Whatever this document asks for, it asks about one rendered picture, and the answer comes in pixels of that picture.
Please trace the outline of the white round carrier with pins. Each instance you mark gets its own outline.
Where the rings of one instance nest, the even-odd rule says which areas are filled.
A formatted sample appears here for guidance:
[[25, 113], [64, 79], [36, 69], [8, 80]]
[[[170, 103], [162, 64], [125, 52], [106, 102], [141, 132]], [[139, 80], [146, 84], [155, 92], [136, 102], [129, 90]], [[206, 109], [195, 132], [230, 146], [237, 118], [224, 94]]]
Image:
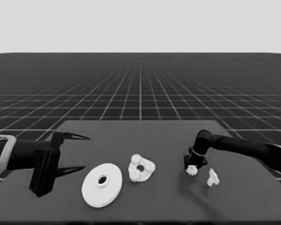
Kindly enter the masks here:
[[133, 173], [134, 171], [140, 172], [140, 181], [139, 182], [145, 182], [147, 181], [151, 175], [153, 174], [153, 172], [147, 172], [145, 171], [145, 163], [147, 161], [151, 161], [145, 157], [142, 157], [141, 163], [140, 164], [134, 164], [131, 162], [128, 165], [128, 174]]

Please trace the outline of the small white T-shaped piece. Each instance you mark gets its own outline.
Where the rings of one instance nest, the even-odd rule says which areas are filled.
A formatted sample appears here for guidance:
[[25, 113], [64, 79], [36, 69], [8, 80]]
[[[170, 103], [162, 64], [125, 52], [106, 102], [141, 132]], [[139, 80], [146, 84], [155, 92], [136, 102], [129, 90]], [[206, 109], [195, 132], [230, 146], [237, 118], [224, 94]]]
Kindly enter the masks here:
[[218, 184], [219, 184], [219, 178], [217, 173], [214, 171], [214, 169], [210, 169], [207, 185], [211, 187], [212, 185], [218, 185]]

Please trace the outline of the large thick white disc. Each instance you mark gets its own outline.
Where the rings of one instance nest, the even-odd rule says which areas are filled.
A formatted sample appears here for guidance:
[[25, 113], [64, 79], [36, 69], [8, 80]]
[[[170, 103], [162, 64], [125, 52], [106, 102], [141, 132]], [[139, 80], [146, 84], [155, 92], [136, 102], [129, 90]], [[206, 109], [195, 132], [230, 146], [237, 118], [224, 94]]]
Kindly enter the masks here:
[[120, 168], [113, 163], [103, 163], [87, 173], [81, 185], [81, 195], [88, 205], [101, 208], [117, 198], [122, 184]]

